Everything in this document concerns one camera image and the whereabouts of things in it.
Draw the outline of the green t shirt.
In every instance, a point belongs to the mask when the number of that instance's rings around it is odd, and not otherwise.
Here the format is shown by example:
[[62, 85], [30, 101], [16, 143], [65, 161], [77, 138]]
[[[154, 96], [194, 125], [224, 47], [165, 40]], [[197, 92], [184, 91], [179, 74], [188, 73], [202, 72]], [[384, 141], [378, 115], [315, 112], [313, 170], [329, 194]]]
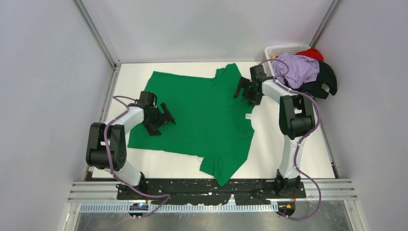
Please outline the green t shirt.
[[129, 148], [201, 157], [200, 170], [224, 186], [247, 160], [254, 135], [246, 118], [253, 106], [233, 96], [240, 78], [234, 63], [216, 70], [213, 78], [154, 71], [145, 90], [167, 105], [175, 123], [161, 127], [159, 136], [135, 126]]

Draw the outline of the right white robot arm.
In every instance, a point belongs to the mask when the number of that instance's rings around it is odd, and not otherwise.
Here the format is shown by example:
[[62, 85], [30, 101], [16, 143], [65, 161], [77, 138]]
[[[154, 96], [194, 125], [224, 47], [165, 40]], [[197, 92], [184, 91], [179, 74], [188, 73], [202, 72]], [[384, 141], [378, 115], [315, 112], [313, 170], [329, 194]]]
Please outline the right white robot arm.
[[259, 105], [264, 96], [279, 104], [279, 128], [284, 135], [282, 161], [277, 169], [273, 190], [280, 197], [290, 197], [300, 189], [300, 159], [306, 136], [315, 129], [311, 98], [299, 94], [268, 77], [262, 65], [250, 68], [250, 79], [240, 77], [234, 98], [244, 97], [250, 105]]

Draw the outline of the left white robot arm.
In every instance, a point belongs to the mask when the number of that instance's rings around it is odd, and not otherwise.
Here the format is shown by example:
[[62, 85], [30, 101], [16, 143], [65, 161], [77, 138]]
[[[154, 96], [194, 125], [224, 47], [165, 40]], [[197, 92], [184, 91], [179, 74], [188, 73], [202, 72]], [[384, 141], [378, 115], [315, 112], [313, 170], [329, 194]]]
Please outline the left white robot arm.
[[110, 121], [91, 124], [86, 163], [109, 172], [129, 188], [134, 198], [142, 199], [147, 195], [148, 187], [144, 174], [127, 160], [126, 135], [137, 125], [142, 125], [148, 135], [159, 136], [159, 129], [168, 123], [175, 124], [175, 119], [165, 103], [157, 104], [157, 96], [152, 92], [141, 92], [139, 98], [131, 98], [129, 104], [122, 101], [124, 98], [113, 97], [125, 106], [124, 112]]

